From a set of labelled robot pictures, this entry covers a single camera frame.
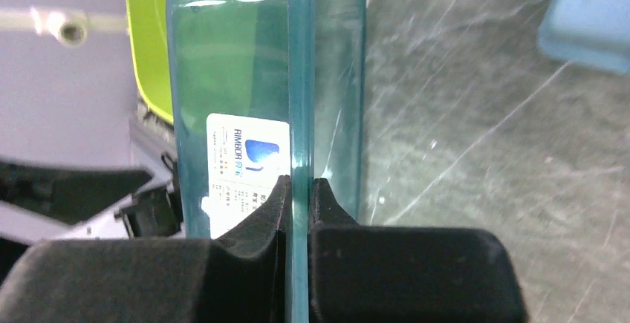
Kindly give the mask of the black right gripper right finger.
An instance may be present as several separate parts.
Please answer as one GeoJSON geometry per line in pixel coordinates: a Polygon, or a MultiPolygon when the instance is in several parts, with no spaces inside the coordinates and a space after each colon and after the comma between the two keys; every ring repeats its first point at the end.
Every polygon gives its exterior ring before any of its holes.
{"type": "Polygon", "coordinates": [[[363,226],[316,179],[310,201],[312,322],[526,322],[508,251],[484,229],[363,226]]]}

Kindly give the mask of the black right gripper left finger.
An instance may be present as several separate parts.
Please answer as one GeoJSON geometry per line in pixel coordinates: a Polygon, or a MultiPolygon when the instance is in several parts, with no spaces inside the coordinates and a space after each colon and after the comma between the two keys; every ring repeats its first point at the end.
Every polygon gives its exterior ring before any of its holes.
{"type": "Polygon", "coordinates": [[[1,286],[3,322],[283,322],[291,181],[215,240],[44,241],[1,286]]]}

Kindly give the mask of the dark green basket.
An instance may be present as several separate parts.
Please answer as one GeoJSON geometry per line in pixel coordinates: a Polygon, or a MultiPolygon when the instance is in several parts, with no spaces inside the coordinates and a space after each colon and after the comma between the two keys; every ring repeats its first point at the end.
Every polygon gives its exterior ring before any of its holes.
{"type": "Polygon", "coordinates": [[[308,198],[359,206],[366,0],[166,0],[189,238],[232,229],[288,174],[289,322],[309,322],[308,198]]]}

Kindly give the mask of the light blue perforated basket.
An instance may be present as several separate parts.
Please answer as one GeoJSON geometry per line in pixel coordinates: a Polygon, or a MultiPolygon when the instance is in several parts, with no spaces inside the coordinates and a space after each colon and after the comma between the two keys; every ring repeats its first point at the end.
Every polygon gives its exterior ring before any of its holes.
{"type": "Polygon", "coordinates": [[[629,0],[551,0],[538,30],[547,56],[629,73],[629,0]]]}

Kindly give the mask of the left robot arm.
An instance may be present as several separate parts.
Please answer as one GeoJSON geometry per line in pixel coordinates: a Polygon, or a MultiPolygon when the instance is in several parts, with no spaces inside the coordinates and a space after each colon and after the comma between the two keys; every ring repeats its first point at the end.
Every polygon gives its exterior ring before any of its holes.
{"type": "Polygon", "coordinates": [[[133,238],[167,237],[181,231],[178,184],[142,190],[147,169],[55,169],[1,162],[1,200],[64,224],[79,224],[130,196],[114,213],[133,238]]]}

